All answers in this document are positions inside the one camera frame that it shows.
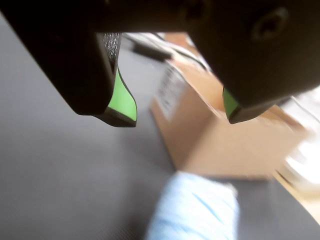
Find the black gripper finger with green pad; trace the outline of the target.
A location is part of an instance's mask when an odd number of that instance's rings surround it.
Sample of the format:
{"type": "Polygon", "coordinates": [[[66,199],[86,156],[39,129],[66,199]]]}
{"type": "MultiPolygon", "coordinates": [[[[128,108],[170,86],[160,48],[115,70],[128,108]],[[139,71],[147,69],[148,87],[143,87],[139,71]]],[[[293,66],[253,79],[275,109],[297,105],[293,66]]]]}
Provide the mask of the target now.
{"type": "Polygon", "coordinates": [[[317,0],[189,0],[186,31],[225,89],[252,119],[320,84],[317,0]]]}
{"type": "Polygon", "coordinates": [[[118,65],[121,34],[96,29],[107,0],[3,0],[0,10],[69,107],[118,128],[137,104],[118,65]]]}

